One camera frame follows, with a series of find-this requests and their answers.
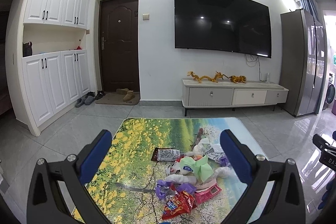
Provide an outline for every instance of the gray slipper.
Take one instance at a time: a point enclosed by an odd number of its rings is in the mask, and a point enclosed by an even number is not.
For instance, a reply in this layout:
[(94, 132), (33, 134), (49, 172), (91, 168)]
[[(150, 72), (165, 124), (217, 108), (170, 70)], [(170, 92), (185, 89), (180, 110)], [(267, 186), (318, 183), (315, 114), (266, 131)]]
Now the gray slipper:
[(90, 105), (93, 101), (95, 100), (95, 98), (93, 96), (88, 96), (86, 99), (85, 99), (85, 105)]
[(80, 106), (84, 105), (84, 103), (85, 103), (85, 99), (84, 98), (79, 98), (77, 100), (77, 103), (76, 103), (75, 107), (80, 107)]

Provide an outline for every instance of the blue curtain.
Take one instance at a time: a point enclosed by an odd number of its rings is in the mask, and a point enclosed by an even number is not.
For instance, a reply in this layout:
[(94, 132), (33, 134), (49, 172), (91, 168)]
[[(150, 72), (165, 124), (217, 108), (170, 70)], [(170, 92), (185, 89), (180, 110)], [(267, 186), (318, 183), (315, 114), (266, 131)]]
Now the blue curtain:
[(300, 0), (302, 8), (307, 10), (315, 20), (319, 21), (315, 0)]

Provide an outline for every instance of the brown boot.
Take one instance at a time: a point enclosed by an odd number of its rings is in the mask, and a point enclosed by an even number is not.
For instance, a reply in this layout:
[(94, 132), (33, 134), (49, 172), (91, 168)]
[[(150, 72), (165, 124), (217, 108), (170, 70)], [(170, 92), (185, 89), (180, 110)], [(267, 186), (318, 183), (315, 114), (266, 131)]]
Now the brown boot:
[(117, 89), (117, 94), (126, 95), (129, 89)]
[(133, 90), (129, 90), (127, 92), (126, 96), (124, 97), (124, 102), (132, 100), (133, 98), (134, 98), (134, 91)]

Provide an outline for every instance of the tabletop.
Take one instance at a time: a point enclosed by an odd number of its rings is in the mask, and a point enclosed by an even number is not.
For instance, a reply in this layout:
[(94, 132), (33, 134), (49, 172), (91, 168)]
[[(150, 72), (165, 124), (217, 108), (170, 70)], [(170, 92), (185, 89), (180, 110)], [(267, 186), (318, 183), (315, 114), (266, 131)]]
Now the tabletop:
[[(169, 162), (151, 161), (155, 147), (190, 151), (199, 129), (210, 143), (219, 143), (219, 135), (230, 129), (237, 139), (256, 154), (263, 150), (242, 122), (235, 117), (201, 119), (148, 119), (128, 118), (124, 120), (113, 138), (112, 145), (92, 181), (86, 188), (98, 207), (111, 223), (151, 224), (161, 223), (164, 205), (155, 195), (156, 181), (166, 177)], [(212, 168), (218, 165), (209, 160)], [(169, 220), (171, 224), (220, 223), (234, 207), (246, 189), (234, 172), (226, 179), (218, 178), (222, 191), (211, 200), (202, 203), (188, 215)], [(259, 218), (273, 182), (268, 182), (263, 196), (250, 222)], [(79, 212), (75, 219), (83, 221)]]

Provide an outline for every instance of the white drawer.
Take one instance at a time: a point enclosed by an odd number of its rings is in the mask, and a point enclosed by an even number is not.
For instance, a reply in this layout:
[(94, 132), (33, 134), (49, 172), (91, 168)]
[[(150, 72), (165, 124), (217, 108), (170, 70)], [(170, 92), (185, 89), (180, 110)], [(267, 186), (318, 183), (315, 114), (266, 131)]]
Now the white drawer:
[(235, 90), (233, 105), (261, 105), (265, 103), (267, 90)]
[(190, 88), (189, 106), (228, 106), (232, 102), (233, 89)]
[(288, 90), (268, 90), (265, 104), (285, 103), (287, 100)]

